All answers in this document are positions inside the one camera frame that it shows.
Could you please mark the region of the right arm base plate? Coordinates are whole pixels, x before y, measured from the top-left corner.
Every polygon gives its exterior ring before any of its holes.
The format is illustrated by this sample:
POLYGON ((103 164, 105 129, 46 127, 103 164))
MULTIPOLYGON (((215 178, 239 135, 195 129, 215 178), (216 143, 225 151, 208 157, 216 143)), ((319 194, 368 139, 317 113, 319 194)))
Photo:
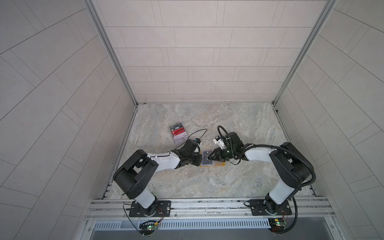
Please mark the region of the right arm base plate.
POLYGON ((288 200, 278 205, 273 200, 254 199, 244 202, 244 205, 251 209, 253 216, 292 215, 292 208, 288 200))

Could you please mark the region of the yellow leather card holder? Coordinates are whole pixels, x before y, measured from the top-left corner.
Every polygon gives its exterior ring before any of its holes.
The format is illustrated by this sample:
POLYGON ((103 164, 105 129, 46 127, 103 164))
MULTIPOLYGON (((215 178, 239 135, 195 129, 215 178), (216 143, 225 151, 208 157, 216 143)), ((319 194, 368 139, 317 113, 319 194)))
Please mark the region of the yellow leather card holder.
POLYGON ((216 162, 216 161, 214 161, 214 165, 211 166, 211 167, 222 167, 222 166, 225 166, 224 162, 216 162))

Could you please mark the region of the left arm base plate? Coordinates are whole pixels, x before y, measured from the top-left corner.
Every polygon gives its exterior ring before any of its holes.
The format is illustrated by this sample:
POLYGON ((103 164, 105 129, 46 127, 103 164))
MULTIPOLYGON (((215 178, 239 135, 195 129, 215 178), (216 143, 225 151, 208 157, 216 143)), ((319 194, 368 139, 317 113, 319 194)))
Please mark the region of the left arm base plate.
POLYGON ((138 202, 133 201, 129 208, 130 218, 160 218, 169 217, 171 210, 171 201, 155 200, 149 208, 145 209, 138 202))

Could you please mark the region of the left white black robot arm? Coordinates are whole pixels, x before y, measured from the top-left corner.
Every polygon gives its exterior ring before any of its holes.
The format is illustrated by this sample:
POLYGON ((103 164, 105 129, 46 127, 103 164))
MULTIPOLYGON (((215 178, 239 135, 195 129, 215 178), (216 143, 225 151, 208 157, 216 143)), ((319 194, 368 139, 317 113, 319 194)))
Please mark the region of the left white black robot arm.
POLYGON ((148 154, 139 149, 114 173, 113 180, 129 199, 138 203, 147 216, 157 210, 158 199, 147 189, 156 172, 174 170, 186 165, 200 166, 200 139, 188 139, 179 150, 165 154, 148 154))

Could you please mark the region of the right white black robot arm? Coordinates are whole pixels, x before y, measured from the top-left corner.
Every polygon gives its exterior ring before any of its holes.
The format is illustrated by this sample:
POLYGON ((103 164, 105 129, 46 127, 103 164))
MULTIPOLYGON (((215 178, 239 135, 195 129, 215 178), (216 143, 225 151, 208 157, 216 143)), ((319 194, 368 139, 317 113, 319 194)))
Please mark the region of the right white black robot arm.
POLYGON ((219 147, 212 151, 208 160, 262 161, 275 166, 280 179, 266 195, 263 203, 265 212, 270 215, 282 212, 282 207, 287 206, 288 200, 316 180, 313 165, 290 142, 280 146, 243 144, 238 135, 231 132, 225 136, 217 136, 214 143, 219 147))

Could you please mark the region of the black VIP card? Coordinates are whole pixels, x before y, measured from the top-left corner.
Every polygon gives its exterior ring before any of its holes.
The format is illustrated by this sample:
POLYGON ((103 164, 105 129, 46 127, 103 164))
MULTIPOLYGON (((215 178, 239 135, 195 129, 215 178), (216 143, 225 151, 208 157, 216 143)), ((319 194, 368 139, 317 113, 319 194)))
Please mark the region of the black VIP card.
POLYGON ((202 155, 201 167, 210 167, 214 165, 214 161, 208 159, 211 153, 212 153, 212 150, 201 151, 201 155, 202 155))

